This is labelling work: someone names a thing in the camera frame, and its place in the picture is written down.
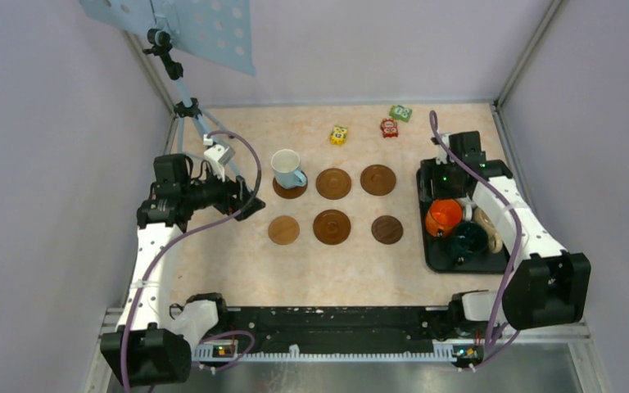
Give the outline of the brown ridged wooden coaster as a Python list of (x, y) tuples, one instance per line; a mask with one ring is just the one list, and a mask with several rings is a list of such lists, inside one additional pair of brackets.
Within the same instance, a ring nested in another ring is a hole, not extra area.
[(396, 174), (385, 165), (369, 165), (360, 175), (360, 184), (368, 194), (382, 197), (396, 187)]
[(293, 187), (293, 188), (284, 188), (284, 187), (282, 187), (278, 183), (276, 178), (273, 178), (272, 186), (273, 186), (274, 192), (276, 193), (277, 196), (279, 196), (279, 197), (281, 197), (283, 199), (286, 199), (286, 200), (293, 200), (293, 199), (296, 199), (296, 198), (302, 196), (306, 192), (309, 184), (306, 183), (304, 186), (296, 186), (296, 187)]
[(315, 185), (320, 196), (328, 200), (339, 200), (349, 194), (352, 181), (343, 169), (329, 168), (318, 175)]

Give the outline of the light wooden coaster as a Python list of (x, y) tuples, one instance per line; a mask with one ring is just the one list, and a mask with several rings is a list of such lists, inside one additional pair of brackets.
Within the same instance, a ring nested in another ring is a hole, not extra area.
[(281, 246), (292, 244), (300, 235), (300, 225), (288, 215), (275, 218), (268, 227), (269, 239)]

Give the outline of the light blue mug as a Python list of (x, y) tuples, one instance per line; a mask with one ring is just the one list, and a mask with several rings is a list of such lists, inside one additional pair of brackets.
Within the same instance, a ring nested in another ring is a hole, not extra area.
[(307, 185), (307, 177), (301, 170), (301, 158), (291, 149), (276, 151), (270, 160), (277, 184), (284, 189), (293, 189)]

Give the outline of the dark brown ridged coaster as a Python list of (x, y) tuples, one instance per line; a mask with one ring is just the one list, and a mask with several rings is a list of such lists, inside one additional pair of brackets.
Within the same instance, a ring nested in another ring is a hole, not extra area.
[(340, 210), (324, 210), (313, 221), (315, 237), (325, 245), (343, 243), (351, 233), (351, 221)]

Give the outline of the black serving tray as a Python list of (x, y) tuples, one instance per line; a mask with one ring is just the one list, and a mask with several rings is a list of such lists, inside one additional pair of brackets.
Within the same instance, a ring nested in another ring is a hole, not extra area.
[[(415, 178), (419, 193), (419, 170), (417, 170)], [(431, 270), (436, 273), (462, 274), (502, 274), (505, 271), (509, 262), (509, 248), (507, 246), (504, 246), (503, 250), (497, 254), (487, 250), (485, 254), (480, 255), (471, 263), (454, 265), (450, 261), (448, 253), (448, 240), (451, 235), (449, 237), (432, 237), (424, 227), (425, 214), (431, 204), (432, 202), (419, 200), (424, 257)]]

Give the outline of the dark walnut coaster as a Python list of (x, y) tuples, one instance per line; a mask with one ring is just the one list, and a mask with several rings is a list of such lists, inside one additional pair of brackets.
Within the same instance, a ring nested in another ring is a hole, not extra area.
[(372, 222), (371, 233), (377, 242), (392, 245), (403, 237), (404, 227), (396, 217), (383, 215)]

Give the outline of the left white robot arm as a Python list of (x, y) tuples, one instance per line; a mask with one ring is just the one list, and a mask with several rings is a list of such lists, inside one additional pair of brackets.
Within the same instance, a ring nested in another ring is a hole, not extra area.
[(253, 187), (238, 175), (220, 172), (221, 160), (205, 158), (193, 176), (193, 160), (185, 154), (158, 156), (155, 180), (139, 206), (137, 257), (128, 298), (114, 332), (102, 335), (100, 351), (124, 391), (135, 387), (185, 382), (192, 352), (207, 335), (220, 338), (230, 317), (220, 310), (221, 295), (200, 295), (180, 315), (170, 314), (170, 286), (178, 258), (175, 248), (193, 234), (231, 219), (242, 221), (265, 208), (258, 197), (262, 168)]

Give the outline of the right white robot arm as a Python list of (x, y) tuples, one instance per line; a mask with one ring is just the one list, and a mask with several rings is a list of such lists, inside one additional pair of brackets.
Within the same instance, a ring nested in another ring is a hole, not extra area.
[(501, 273), (494, 291), (453, 295), (447, 325), (457, 337), (470, 337), (481, 323), (506, 323), (527, 330), (581, 321), (591, 263), (555, 240), (518, 190), (502, 160), (488, 160), (477, 131), (435, 132), (437, 156), (422, 160), (416, 172), (419, 207), (454, 200), (461, 210), (484, 213), (502, 241), (492, 255), (481, 228), (455, 226), (446, 238), (423, 233), (427, 265), (437, 273)]

